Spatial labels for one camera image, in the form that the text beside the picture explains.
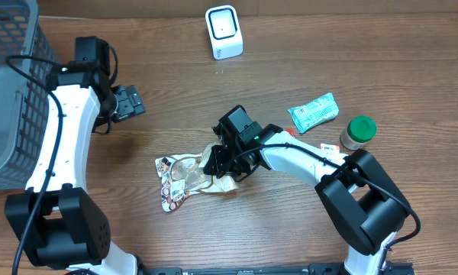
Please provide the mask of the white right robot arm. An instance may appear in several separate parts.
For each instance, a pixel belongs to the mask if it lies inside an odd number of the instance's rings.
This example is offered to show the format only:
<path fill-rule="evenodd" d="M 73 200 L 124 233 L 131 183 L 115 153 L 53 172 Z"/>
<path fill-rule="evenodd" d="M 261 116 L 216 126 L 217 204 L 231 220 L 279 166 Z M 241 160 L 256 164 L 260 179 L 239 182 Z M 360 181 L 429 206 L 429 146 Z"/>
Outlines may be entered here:
<path fill-rule="evenodd" d="M 306 144 L 283 128 L 261 127 L 237 105 L 212 128 L 221 143 L 211 149 L 207 175 L 245 180 L 257 168 L 287 173 L 313 187 L 334 227 L 348 244 L 341 263 L 307 267 L 266 268 L 262 274 L 413 274 L 408 263 L 393 263 L 387 253 L 411 238 L 396 235 L 410 203 L 377 159 L 359 149 L 350 155 L 332 154 Z"/>

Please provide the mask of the orange small carton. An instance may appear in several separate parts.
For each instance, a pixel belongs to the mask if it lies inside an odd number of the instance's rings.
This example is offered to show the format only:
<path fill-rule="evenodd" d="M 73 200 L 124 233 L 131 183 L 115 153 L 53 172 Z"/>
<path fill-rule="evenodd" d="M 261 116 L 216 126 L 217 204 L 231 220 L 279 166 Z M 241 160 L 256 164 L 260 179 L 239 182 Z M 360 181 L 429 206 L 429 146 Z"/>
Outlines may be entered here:
<path fill-rule="evenodd" d="M 340 153 L 340 147 L 338 145 L 321 143 L 320 149 L 334 153 Z"/>

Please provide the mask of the beige cookie bag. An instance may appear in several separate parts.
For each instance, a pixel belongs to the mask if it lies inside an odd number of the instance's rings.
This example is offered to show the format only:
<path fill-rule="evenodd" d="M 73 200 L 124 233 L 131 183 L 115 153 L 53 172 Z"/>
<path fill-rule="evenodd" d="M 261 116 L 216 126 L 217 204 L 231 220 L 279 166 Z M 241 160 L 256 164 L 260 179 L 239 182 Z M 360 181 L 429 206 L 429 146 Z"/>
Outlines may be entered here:
<path fill-rule="evenodd" d="M 200 154 L 176 154 L 155 159 L 161 179 L 161 206 L 165 212 L 177 210 L 190 196 L 229 193 L 238 189 L 230 176 L 218 179 L 203 172 L 214 145 L 221 145 L 221 142 L 210 143 Z"/>

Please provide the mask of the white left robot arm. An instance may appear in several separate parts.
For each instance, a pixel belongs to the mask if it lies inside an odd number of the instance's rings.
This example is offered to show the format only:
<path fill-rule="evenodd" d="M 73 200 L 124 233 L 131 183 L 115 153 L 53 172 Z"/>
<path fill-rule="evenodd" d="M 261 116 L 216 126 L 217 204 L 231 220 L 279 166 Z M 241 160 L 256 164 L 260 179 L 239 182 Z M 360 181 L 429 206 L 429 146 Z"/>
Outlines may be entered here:
<path fill-rule="evenodd" d="M 19 241 L 12 273 L 22 256 L 67 274 L 147 273 L 137 255 L 112 241 L 109 221 L 86 185 L 92 134 L 145 111 L 137 89 L 117 85 L 117 74 L 113 46 L 95 36 L 78 37 L 74 59 L 52 63 L 40 84 L 49 101 L 40 154 L 25 191 L 5 202 Z"/>

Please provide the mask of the red snack bar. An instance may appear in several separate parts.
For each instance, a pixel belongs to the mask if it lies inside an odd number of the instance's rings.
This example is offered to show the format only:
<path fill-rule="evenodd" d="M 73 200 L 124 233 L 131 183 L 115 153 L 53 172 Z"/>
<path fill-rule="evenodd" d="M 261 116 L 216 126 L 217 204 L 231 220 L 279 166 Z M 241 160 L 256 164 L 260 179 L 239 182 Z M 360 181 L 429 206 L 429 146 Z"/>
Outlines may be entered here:
<path fill-rule="evenodd" d="M 286 128 L 285 131 L 288 132 L 292 137 L 295 138 L 295 132 L 293 131 L 293 128 Z"/>

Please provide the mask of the teal snack packet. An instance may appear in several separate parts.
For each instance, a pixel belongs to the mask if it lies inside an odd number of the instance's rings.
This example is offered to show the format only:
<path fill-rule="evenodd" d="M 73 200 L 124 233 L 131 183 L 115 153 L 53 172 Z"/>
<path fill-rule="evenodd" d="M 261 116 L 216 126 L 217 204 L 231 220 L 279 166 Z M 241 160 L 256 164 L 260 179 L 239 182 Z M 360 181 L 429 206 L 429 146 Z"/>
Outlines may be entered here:
<path fill-rule="evenodd" d="M 339 108 L 331 92 L 305 105 L 288 109 L 300 134 L 337 117 Z"/>

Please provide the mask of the green lid jar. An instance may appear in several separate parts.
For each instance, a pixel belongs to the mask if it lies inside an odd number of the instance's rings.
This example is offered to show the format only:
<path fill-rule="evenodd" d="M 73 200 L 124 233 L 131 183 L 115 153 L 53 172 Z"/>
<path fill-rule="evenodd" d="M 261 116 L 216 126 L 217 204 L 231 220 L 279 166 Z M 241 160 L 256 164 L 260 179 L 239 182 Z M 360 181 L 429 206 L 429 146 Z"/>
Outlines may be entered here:
<path fill-rule="evenodd" d="M 365 115 L 356 116 L 343 129 L 340 134 L 340 142 L 350 150 L 363 148 L 370 142 L 377 132 L 375 121 Z"/>

